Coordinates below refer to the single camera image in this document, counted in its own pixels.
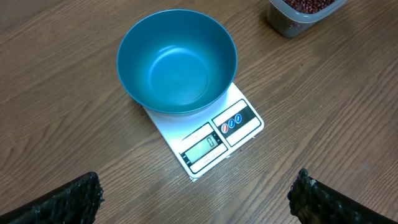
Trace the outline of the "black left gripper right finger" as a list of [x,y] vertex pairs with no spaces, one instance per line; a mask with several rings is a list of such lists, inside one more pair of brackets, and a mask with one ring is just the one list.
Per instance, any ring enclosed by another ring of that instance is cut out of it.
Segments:
[[303,224],[397,224],[310,177],[304,168],[287,198],[291,214]]

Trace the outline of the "white digital kitchen scale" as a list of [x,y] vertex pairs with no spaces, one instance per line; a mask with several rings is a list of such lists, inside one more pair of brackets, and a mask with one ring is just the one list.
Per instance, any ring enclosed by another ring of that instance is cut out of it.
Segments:
[[196,181],[264,129],[248,99],[232,83],[209,107],[189,114],[145,111],[188,174]]

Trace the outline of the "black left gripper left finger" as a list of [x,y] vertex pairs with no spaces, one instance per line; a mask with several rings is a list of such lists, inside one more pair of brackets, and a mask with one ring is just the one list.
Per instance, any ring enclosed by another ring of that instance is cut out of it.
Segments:
[[1,223],[81,223],[95,222],[104,201],[103,189],[96,172],[84,175],[55,190],[1,215]]

